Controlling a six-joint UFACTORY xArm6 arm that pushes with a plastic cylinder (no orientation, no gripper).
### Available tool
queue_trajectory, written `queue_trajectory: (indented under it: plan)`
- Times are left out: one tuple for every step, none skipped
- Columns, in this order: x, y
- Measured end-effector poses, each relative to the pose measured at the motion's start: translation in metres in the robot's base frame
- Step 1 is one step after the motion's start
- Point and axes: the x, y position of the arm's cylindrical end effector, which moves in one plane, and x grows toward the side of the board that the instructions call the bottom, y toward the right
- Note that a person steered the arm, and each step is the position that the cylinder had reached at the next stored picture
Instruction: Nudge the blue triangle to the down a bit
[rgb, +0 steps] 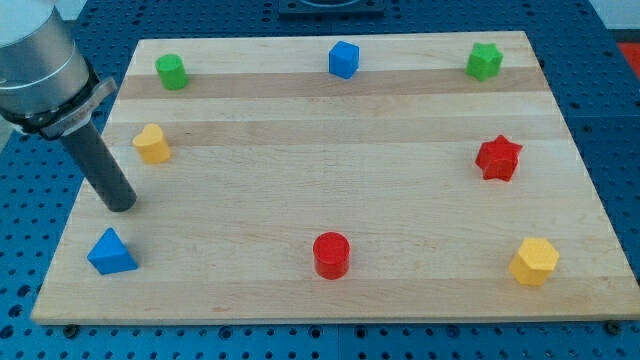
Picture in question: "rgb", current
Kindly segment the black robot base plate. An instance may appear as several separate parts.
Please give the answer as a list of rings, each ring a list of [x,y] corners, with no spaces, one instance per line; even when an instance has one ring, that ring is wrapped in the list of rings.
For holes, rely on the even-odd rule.
[[[327,15],[380,15],[385,0],[277,0],[280,17]]]

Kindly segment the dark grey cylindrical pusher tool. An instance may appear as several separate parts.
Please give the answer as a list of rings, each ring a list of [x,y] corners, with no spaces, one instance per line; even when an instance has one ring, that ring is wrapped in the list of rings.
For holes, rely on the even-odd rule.
[[[91,121],[60,140],[110,211],[124,212],[136,203],[136,192]]]

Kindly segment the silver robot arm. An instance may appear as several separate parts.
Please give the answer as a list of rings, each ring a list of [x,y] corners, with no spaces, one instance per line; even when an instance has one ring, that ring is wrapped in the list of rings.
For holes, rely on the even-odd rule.
[[[1,117],[59,140],[105,206],[123,212],[137,195],[92,121],[116,90],[81,53],[53,1],[1,3]]]

